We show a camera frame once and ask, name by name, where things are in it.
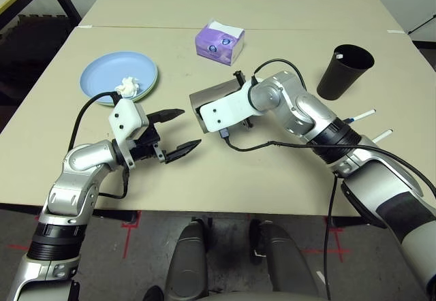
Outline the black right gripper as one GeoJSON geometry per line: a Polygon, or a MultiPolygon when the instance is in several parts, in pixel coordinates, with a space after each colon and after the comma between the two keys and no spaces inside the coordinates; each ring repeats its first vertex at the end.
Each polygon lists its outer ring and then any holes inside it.
{"type": "MultiPolygon", "coordinates": [[[[245,76],[242,73],[241,70],[237,70],[233,73],[233,76],[235,77],[236,81],[238,82],[240,88],[243,87],[244,83],[245,83],[245,76]]],[[[250,121],[249,117],[247,117],[246,119],[244,119],[243,121],[241,121],[241,124],[246,128],[246,129],[251,129],[253,127],[253,123],[250,121]]]]}

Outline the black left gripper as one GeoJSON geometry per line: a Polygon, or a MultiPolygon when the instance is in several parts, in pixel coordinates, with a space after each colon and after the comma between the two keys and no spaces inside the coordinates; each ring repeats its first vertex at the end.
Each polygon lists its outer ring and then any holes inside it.
{"type": "Polygon", "coordinates": [[[184,110],[173,108],[147,114],[146,118],[149,126],[144,130],[138,139],[134,140],[135,146],[130,150],[133,160],[140,161],[144,159],[156,158],[159,160],[159,162],[168,164],[186,156],[194,148],[196,148],[201,143],[201,139],[188,141],[177,146],[174,151],[169,153],[164,153],[164,151],[159,147],[161,138],[154,124],[171,121],[184,113],[184,110]]]}

